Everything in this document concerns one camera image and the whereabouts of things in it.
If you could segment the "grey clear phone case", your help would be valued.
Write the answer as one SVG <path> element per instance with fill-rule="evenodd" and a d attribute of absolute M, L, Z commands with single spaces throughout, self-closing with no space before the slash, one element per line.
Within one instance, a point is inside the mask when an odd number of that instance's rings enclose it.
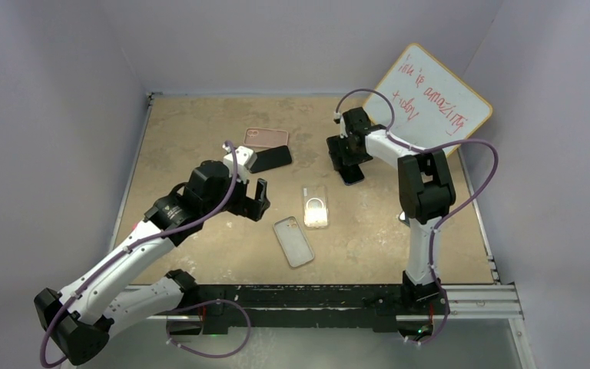
<path fill-rule="evenodd" d="M 277 221 L 273 230 L 289 266 L 298 268 L 314 260 L 313 249 L 295 217 Z"/>

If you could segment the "clear magsafe phone case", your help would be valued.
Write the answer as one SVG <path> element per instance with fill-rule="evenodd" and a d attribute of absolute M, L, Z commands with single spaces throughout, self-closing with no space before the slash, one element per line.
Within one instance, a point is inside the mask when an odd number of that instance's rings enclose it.
<path fill-rule="evenodd" d="M 326 187 L 321 184 L 305 185 L 303 195 L 303 222 L 307 228 L 326 228 L 329 226 L 329 209 Z"/>

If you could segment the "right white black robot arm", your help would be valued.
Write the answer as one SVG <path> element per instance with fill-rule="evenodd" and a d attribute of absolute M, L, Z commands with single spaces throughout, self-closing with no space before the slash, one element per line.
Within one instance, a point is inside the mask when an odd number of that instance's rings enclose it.
<path fill-rule="evenodd" d="M 335 112 L 340 133 L 326 140 L 334 171 L 345 185 L 364 179 L 360 165 L 378 158 L 397 170 L 399 203 L 409 222 L 409 258 L 403 272 L 400 301 L 418 313 L 439 295 L 435 271 L 439 242 L 435 226 L 455 204 L 456 191 L 444 150 L 426 152 L 393 138 L 375 125 L 363 108 Z"/>

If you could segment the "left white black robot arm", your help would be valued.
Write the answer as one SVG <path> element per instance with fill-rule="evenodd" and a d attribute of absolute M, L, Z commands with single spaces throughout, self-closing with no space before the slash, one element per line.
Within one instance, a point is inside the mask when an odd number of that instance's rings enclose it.
<path fill-rule="evenodd" d="M 113 336 L 165 311 L 189 314 L 208 305 L 229 304 L 248 321 L 249 314 L 237 302 L 204 300 L 194 278 L 182 270 L 169 271 L 150 286 L 125 292 L 142 271 L 199 232 L 216 214 L 228 211 L 252 221 L 263 217 L 270 207 L 267 181 L 258 179 L 254 198 L 247 197 L 244 169 L 229 161 L 202 162 L 188 181 L 157 199 L 128 237 L 90 271 L 60 291 L 39 292 L 34 305 L 45 331 L 39 352 L 42 367 L 65 361 L 83 364 Z"/>

